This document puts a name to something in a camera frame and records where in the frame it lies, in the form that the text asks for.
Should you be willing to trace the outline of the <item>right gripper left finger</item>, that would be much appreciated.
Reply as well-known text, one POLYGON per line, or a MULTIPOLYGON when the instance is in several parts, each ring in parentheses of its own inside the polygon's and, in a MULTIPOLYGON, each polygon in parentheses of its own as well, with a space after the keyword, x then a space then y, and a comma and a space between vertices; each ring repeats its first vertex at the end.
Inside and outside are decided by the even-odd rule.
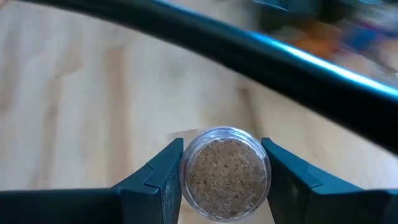
POLYGON ((177 223, 182 201, 176 138, 110 188, 1 192, 1 223, 177 223))

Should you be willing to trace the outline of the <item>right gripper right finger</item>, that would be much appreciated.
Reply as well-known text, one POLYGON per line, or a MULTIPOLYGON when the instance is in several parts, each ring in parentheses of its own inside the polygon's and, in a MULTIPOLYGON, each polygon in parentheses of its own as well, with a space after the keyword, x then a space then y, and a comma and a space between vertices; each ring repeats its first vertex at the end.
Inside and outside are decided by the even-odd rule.
POLYGON ((271 162, 267 196, 276 223, 397 224, 397 190, 364 190, 321 170, 269 138, 261 141, 271 162))

